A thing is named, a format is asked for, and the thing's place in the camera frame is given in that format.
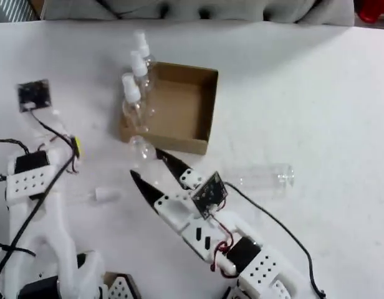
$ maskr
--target white spray cap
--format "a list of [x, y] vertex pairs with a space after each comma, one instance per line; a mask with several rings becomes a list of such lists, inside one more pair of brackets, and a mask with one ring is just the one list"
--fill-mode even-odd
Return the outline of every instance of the white spray cap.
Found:
[[134, 81], [131, 73], [125, 73], [122, 76], [125, 99], [128, 103], [135, 103], [141, 99], [141, 92]]
[[136, 30], [134, 32], [135, 40], [137, 41], [137, 49], [141, 53], [142, 57], [148, 57], [150, 55], [149, 45], [146, 41], [145, 31]]
[[148, 73], [146, 62], [138, 51], [131, 51], [131, 67], [136, 77], [143, 77]]

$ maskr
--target white table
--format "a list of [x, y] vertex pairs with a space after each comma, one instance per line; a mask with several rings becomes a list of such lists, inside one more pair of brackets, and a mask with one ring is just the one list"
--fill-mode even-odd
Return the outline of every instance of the white table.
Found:
[[[258, 201], [310, 250], [328, 298], [384, 298], [381, 30], [266, 22], [0, 24], [0, 138], [30, 141], [14, 86], [48, 78], [54, 106], [86, 153], [69, 194], [83, 197], [96, 186], [127, 192], [105, 206], [70, 205], [80, 250], [100, 250], [108, 269], [131, 273], [147, 299], [215, 299], [228, 283], [148, 207], [128, 174], [112, 119], [120, 113], [119, 75], [132, 32], [140, 27], [158, 60], [219, 70], [207, 155], [177, 156], [204, 173], [292, 164], [296, 184], [287, 198]], [[5, 156], [0, 152], [0, 172]], [[7, 241], [3, 194], [1, 183], [0, 241]], [[276, 224], [236, 195], [228, 202], [308, 275], [306, 257]]]

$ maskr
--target robotic arm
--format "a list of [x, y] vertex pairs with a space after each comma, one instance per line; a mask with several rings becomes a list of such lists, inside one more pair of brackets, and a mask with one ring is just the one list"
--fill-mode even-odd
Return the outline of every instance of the robotic arm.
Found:
[[[74, 137], [64, 127], [55, 131], [41, 122], [32, 110], [51, 106], [46, 80], [19, 86], [21, 112], [30, 117], [45, 135], [55, 134], [30, 153], [13, 158], [8, 165], [6, 202], [9, 210], [9, 240], [11, 246], [0, 262], [4, 270], [5, 299], [112, 299], [140, 298], [131, 276], [109, 273], [96, 251], [77, 254], [69, 234], [65, 199], [60, 176], [66, 170], [75, 171], [79, 149]], [[53, 141], [62, 139], [65, 147]], [[13, 248], [36, 252], [48, 245], [54, 252], [52, 260], [14, 251]]]
[[218, 173], [210, 178], [156, 149], [183, 191], [165, 194], [131, 170], [153, 210], [225, 278], [238, 278], [223, 298], [315, 298], [310, 283], [256, 231], [233, 212], [222, 211], [227, 190]]

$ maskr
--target red object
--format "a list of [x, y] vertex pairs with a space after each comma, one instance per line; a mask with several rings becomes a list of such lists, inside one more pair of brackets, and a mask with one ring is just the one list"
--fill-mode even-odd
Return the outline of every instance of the red object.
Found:
[[381, 14], [384, 14], [384, 0], [364, 0], [360, 19], [367, 23], [375, 23]]

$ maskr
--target open cardboard box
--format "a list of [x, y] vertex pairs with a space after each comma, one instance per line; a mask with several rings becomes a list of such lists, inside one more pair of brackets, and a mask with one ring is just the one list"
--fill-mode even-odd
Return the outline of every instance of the open cardboard box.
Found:
[[151, 104], [156, 110], [148, 116], [149, 132], [136, 132], [120, 120], [120, 136], [128, 142], [141, 135], [163, 150], [205, 154], [208, 147], [218, 71], [159, 62]]

